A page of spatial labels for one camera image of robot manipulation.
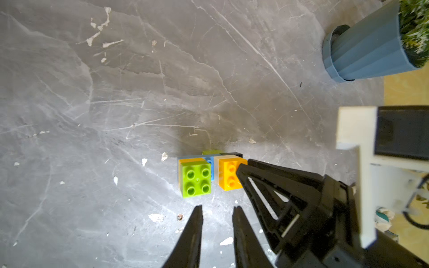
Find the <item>blue long lego brick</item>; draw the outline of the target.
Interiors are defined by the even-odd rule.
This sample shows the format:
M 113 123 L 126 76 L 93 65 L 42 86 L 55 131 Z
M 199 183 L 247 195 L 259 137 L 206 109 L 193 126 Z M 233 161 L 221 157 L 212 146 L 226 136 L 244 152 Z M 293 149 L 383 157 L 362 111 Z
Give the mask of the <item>blue long lego brick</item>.
M 220 154 L 212 154 L 212 155 L 188 155 L 188 156 L 180 156 L 178 157 L 179 159 L 186 159 L 186 158 L 197 158 L 197 157 L 202 157 L 204 158 L 204 160 L 206 162 L 208 162 L 211 165 L 211 181 L 214 181 L 214 163 L 213 163 L 213 158 L 215 156 L 220 156 Z

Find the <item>green lego brick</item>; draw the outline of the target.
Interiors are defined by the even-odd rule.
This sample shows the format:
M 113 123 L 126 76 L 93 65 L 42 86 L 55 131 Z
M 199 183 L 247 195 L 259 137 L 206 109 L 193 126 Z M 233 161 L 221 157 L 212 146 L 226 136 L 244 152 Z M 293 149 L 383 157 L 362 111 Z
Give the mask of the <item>green lego brick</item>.
M 178 166 L 178 183 L 184 199 L 211 194 L 211 165 L 200 161 Z
M 205 150 L 202 152 L 202 155 L 212 155 L 212 154 L 222 154 L 222 150 Z

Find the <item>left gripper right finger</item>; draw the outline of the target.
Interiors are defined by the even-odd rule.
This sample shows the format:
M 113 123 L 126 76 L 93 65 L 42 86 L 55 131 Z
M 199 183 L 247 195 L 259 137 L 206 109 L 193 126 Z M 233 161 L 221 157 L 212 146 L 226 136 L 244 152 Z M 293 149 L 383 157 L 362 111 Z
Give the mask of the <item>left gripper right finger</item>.
M 233 245 L 237 268 L 272 268 L 272 264 L 264 253 L 243 209 L 234 207 Z

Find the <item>yellow lego brick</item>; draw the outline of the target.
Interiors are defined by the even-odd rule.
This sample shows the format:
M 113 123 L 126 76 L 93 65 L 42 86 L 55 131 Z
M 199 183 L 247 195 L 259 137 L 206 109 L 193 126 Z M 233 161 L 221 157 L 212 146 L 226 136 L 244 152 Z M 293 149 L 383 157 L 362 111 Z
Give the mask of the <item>yellow lego brick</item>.
M 219 160 L 219 186 L 224 191 L 242 188 L 242 184 L 236 174 L 241 164 L 247 165 L 248 161 L 238 156 L 228 156 Z
M 204 158 L 202 157 L 197 157 L 197 158 L 186 158 L 186 159 L 179 159 L 178 160 L 178 165 L 182 165 L 184 163 L 194 163 L 194 162 L 200 162 L 200 161 L 204 161 Z

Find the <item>black lego brick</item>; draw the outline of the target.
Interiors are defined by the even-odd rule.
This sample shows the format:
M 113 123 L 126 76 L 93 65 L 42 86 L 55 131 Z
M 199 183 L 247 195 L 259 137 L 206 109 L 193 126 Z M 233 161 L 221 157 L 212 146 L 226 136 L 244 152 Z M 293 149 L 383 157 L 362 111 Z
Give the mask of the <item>black lego brick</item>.
M 238 156 L 243 158 L 243 154 L 242 153 L 237 153 L 237 152 L 232 152 L 232 153 L 220 153 L 220 155 L 222 156 Z

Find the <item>white lego brick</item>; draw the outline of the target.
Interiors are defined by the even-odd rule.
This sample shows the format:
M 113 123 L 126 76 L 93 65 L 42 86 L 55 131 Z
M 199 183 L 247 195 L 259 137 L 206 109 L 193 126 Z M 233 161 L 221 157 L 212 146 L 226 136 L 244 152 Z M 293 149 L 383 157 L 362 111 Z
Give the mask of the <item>white lego brick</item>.
M 214 183 L 218 184 L 219 183 L 219 161 L 222 159 L 236 159 L 238 158 L 238 156 L 215 156 L 213 158 L 213 163 L 214 163 Z

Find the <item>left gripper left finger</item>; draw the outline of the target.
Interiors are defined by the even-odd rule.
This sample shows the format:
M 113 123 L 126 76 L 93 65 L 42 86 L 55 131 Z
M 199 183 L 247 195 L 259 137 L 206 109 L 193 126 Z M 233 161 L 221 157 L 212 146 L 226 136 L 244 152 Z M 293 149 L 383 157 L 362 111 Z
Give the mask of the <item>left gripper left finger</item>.
M 198 268 L 201 258 L 203 209 L 194 208 L 174 250 L 163 268 Z

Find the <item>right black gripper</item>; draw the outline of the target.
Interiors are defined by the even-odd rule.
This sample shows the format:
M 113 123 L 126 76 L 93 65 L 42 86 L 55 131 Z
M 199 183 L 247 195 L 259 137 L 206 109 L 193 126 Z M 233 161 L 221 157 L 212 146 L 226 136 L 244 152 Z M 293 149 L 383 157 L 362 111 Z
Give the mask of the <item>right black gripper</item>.
M 281 251 L 275 262 L 278 268 L 428 267 L 381 231 L 376 231 L 374 242 L 362 248 L 353 192 L 327 175 L 323 178 L 254 159 L 240 164 L 236 175 L 271 250 Z M 334 206 L 326 223 L 323 185 L 334 188 L 328 194 Z

